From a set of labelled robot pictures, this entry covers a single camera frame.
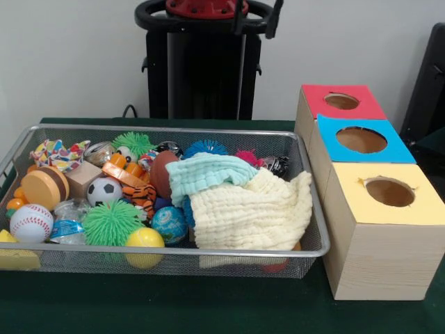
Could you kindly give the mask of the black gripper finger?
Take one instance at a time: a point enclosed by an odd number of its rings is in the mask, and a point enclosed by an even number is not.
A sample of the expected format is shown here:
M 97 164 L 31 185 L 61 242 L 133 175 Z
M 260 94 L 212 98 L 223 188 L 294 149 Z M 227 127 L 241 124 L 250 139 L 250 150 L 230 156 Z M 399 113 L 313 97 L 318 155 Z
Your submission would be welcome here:
M 234 10 L 234 18 L 232 22 L 232 33 L 234 35 L 241 34 L 242 21 L 243 21 L 243 0 L 237 0 L 236 7 Z
M 266 39 L 273 39 L 275 37 L 283 5 L 284 0 L 275 1 L 271 14 L 268 16 L 268 23 L 265 31 Z

